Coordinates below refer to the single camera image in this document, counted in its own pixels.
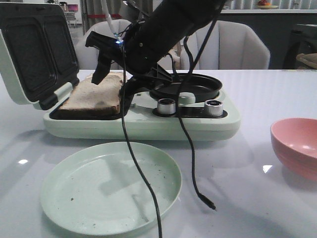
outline cushioned chair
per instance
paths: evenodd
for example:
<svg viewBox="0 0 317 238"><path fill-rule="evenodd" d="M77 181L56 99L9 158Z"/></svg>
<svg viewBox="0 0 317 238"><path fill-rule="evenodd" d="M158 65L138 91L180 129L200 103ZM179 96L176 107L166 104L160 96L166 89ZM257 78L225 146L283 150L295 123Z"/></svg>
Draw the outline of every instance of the cushioned chair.
<svg viewBox="0 0 317 238"><path fill-rule="evenodd" d="M113 27L115 31L122 32L124 31L128 25L131 23L128 20L118 19L113 20ZM85 47L86 38L90 34L91 31L95 31L102 35L106 35L109 37L113 37L112 32L110 31L109 25L106 21L99 22L93 25L80 39L80 41L75 45L75 50L79 62L80 69L96 69L98 62L99 50L93 47ZM111 69L122 69L117 63L111 64Z"/></svg>
<svg viewBox="0 0 317 238"><path fill-rule="evenodd" d="M195 58L209 29L199 29L187 41ZM195 69L268 69L270 52L247 25L218 21ZM181 51L181 68L189 69L188 56Z"/></svg>

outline fruit bowl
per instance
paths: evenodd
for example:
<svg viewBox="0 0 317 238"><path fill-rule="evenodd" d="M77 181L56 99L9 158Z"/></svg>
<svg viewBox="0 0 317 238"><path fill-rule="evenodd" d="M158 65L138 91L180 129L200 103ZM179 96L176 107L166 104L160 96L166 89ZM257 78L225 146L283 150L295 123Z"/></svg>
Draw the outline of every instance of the fruit bowl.
<svg viewBox="0 0 317 238"><path fill-rule="evenodd" d="M273 150L291 171L317 181L317 119L289 118L270 128Z"/></svg>
<svg viewBox="0 0 317 238"><path fill-rule="evenodd" d="M257 5L259 9L276 9L277 5Z"/></svg>

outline toasted bread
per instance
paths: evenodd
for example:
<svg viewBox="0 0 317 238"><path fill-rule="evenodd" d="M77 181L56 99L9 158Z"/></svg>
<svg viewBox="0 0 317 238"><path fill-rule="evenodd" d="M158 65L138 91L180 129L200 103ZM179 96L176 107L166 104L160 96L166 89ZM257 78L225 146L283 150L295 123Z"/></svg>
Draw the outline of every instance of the toasted bread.
<svg viewBox="0 0 317 238"><path fill-rule="evenodd" d="M123 73L110 72L99 84L91 82L92 74L74 88L59 113L64 116L108 116L120 112L119 90Z"/></svg>

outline glossy tabletop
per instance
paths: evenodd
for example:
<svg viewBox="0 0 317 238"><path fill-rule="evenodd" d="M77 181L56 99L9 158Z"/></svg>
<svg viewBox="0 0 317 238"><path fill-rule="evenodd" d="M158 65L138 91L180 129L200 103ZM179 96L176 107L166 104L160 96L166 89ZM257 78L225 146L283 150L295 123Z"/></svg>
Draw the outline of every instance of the glossy tabletop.
<svg viewBox="0 0 317 238"><path fill-rule="evenodd" d="M315 238L317 183L285 168L270 142L279 119L317 119L317 71L211 70L241 113L238 133L229 140L195 142L201 192L217 206L206 207L191 181L187 141L141 141L164 150L178 163L183 186L162 221L164 238ZM82 79L89 71L80 71ZM40 205L45 177L63 159L107 143L66 139L46 132L45 112L17 105L0 80L0 237L81 238L51 222ZM137 237L158 237L157 228Z"/></svg>

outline plate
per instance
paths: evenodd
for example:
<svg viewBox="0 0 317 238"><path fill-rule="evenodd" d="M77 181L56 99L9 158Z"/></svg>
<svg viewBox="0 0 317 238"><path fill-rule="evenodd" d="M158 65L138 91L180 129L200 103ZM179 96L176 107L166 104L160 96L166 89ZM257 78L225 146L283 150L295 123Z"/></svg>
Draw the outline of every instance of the plate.
<svg viewBox="0 0 317 238"><path fill-rule="evenodd" d="M262 5L257 5L259 9L276 9L278 8L277 5L268 5L268 6L262 6Z"/></svg>
<svg viewBox="0 0 317 238"><path fill-rule="evenodd" d="M163 216L179 195L180 169L156 147L131 146ZM80 234L127 234L157 223L152 196L126 142L96 145L63 160L44 180L40 200L54 223Z"/></svg>

